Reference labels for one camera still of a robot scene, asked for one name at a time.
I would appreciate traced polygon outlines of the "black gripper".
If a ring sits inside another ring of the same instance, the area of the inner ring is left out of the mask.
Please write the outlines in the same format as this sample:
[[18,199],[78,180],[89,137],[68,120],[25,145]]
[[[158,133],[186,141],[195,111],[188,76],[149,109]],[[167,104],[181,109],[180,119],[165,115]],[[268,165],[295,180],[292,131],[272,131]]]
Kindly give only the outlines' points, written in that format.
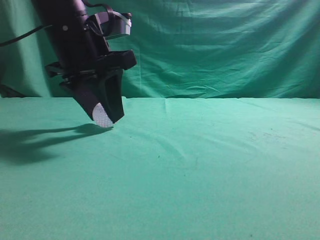
[[[112,51],[103,42],[62,42],[54,46],[57,61],[45,66],[49,77],[62,77],[59,86],[72,97],[94,121],[94,109],[101,103],[109,119],[116,123],[124,115],[122,102],[123,72],[137,64],[133,50]],[[88,78],[100,80],[101,101]]]

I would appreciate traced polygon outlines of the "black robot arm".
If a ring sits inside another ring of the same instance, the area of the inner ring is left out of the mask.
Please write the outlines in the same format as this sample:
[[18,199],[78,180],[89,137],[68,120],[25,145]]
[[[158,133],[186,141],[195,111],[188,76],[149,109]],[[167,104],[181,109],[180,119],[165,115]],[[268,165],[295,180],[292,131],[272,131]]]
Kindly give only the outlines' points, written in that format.
[[57,56],[46,66],[50,77],[102,128],[111,128],[124,116],[122,77],[137,63],[132,50],[113,51],[108,40],[129,36],[132,15],[103,4],[88,15],[86,0],[35,0],[33,6]]

